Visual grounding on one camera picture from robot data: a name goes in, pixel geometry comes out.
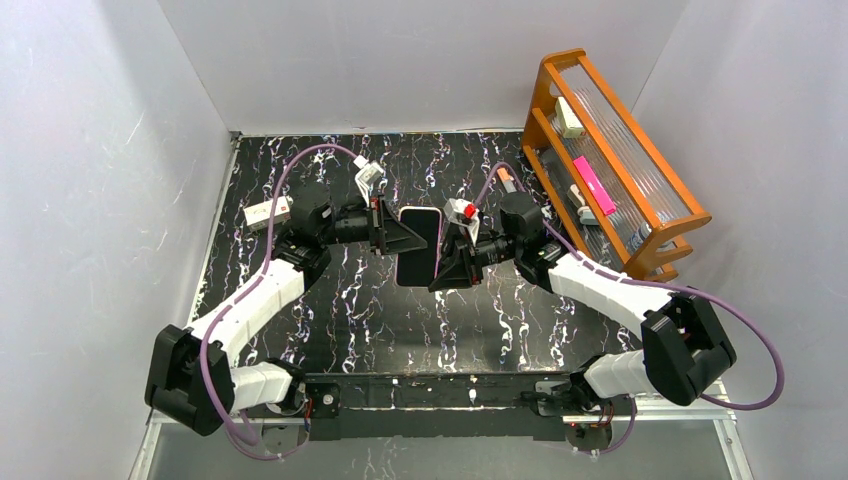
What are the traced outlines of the pink cased smartphone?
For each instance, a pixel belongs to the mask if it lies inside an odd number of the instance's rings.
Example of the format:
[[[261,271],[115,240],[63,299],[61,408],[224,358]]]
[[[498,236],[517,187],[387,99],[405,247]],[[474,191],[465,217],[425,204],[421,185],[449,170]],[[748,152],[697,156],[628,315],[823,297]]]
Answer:
[[[406,206],[400,210],[399,220],[417,234],[422,243],[398,254],[396,283],[402,287],[427,287],[437,272],[442,212],[435,207]]]

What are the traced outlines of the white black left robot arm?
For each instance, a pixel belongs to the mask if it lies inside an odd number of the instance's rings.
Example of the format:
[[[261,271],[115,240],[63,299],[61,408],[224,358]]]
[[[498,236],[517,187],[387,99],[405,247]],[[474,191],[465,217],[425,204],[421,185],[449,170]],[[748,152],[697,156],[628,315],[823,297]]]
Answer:
[[[270,256],[248,282],[189,326],[166,326],[154,341],[144,401],[201,436],[234,429],[234,415],[249,408],[292,402],[304,380],[298,367],[283,360],[239,366],[237,357],[322,277],[331,246],[366,243],[379,255],[428,246],[383,195],[335,206],[321,186],[294,190],[289,220],[269,238]]]

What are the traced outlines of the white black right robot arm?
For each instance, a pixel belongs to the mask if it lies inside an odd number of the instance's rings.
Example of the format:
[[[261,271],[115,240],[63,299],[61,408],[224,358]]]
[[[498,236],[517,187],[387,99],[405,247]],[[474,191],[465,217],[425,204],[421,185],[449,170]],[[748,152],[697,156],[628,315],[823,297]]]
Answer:
[[[637,394],[688,406],[736,362],[706,299],[635,285],[627,275],[570,252],[548,236],[529,194],[516,191],[503,198],[499,230],[482,228],[477,207],[467,200],[448,200],[444,213],[449,228],[429,291],[470,288],[482,281],[487,267],[512,262],[528,283],[592,308],[640,340],[639,350],[598,354],[570,373],[562,397],[575,407]]]

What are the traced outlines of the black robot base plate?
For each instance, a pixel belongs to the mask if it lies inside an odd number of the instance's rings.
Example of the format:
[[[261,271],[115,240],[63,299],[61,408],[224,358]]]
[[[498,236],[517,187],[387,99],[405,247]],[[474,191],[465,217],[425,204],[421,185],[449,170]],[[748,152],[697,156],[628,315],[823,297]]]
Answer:
[[[591,450],[611,444],[613,419],[628,411],[626,401],[593,398],[563,372],[494,372],[312,373],[292,406],[250,412],[268,423],[308,414],[314,441],[509,436]]]

